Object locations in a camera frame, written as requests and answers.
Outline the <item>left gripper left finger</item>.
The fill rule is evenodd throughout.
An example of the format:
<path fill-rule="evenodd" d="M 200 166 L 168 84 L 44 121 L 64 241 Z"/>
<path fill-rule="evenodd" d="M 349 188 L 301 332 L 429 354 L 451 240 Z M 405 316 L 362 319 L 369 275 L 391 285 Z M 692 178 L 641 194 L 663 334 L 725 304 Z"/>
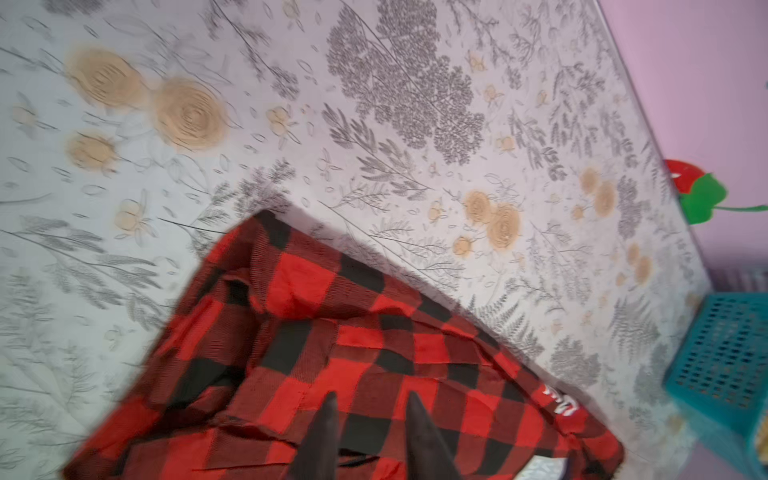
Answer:
<path fill-rule="evenodd" d="M 313 417 L 292 463 L 291 480 L 333 480 L 339 450 L 339 412 L 335 392 L 329 392 Z"/>

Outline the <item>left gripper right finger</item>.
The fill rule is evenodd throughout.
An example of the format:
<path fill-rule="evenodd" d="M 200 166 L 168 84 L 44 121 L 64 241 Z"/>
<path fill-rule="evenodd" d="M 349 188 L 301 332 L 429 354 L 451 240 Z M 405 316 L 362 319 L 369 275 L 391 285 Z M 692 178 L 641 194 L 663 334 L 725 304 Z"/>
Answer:
<path fill-rule="evenodd" d="M 410 392 L 405 420 L 408 480 L 460 480 L 441 432 L 419 395 Z"/>

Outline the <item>red black plaid shirt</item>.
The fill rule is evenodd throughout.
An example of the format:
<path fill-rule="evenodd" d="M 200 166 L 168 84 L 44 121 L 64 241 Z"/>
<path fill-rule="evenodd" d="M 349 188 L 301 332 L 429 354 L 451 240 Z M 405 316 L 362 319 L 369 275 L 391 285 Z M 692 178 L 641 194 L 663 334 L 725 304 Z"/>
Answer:
<path fill-rule="evenodd" d="M 342 479 L 406 475 L 417 394 L 460 474 L 561 459 L 609 479 L 625 451 L 469 320 L 261 211 L 204 259 L 125 397 L 66 479 L 281 479 L 324 398 Z"/>

